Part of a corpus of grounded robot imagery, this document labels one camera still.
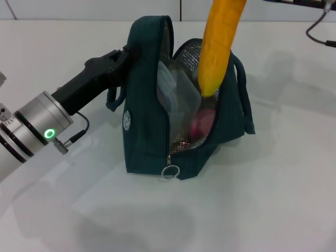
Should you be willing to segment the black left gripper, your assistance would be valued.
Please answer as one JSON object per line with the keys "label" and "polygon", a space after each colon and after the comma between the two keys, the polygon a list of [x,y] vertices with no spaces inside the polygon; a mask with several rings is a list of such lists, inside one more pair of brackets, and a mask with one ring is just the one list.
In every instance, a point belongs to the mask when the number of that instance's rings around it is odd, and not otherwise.
{"label": "black left gripper", "polygon": [[71,116],[107,89],[125,85],[132,62],[139,57],[137,46],[124,46],[85,62],[81,73],[57,89],[51,96]]}

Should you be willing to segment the dark blue fabric lunch bag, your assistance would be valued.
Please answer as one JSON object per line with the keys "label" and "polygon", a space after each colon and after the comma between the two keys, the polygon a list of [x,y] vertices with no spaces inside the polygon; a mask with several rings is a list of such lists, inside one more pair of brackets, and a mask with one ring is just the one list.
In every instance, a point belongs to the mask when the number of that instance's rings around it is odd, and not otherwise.
{"label": "dark blue fabric lunch bag", "polygon": [[106,103],[111,111],[124,105],[123,143],[129,173],[190,179],[199,174],[220,144],[255,133],[244,66],[231,54],[215,99],[216,115],[210,133],[196,143],[180,141],[170,147],[168,114],[156,95],[157,66],[167,57],[191,71],[198,63],[201,43],[199,38],[190,39],[174,50],[169,16],[144,16],[132,24],[127,44],[139,46],[141,56],[121,91],[108,91]]}

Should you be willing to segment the clear blue-rimmed food container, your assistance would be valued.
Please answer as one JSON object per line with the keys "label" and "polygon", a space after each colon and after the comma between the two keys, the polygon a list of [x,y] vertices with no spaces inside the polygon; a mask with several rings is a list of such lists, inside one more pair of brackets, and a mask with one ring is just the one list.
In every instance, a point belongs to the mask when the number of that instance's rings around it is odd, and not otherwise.
{"label": "clear blue-rimmed food container", "polygon": [[167,112],[183,113],[183,120],[189,124],[201,105],[200,93],[183,70],[168,70],[159,61],[157,71],[157,91],[167,105]]}

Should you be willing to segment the yellow banana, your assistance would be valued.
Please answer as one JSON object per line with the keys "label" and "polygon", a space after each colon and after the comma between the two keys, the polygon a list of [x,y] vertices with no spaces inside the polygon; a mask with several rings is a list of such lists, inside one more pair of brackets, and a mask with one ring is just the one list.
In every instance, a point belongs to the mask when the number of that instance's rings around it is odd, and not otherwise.
{"label": "yellow banana", "polygon": [[198,84],[203,97],[212,96],[222,84],[246,2],[247,0],[213,0],[198,64]]}

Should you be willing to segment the pink peach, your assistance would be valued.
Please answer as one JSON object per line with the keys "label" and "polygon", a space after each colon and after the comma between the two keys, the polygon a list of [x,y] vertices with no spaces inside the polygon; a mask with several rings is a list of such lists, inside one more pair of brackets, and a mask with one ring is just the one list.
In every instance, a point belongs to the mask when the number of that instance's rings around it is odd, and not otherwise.
{"label": "pink peach", "polygon": [[198,140],[206,137],[212,128],[216,111],[213,109],[200,110],[191,123],[189,135],[191,139]]}

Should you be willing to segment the white tablecloth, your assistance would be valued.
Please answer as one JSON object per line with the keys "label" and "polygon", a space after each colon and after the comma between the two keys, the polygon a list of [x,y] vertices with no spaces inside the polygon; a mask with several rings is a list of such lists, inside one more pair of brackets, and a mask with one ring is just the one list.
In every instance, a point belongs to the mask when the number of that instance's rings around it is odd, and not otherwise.
{"label": "white tablecloth", "polygon": [[0,183],[0,252],[336,252],[336,49],[309,23],[242,22],[256,133],[190,180],[129,174],[122,111],[102,93],[88,133]]}

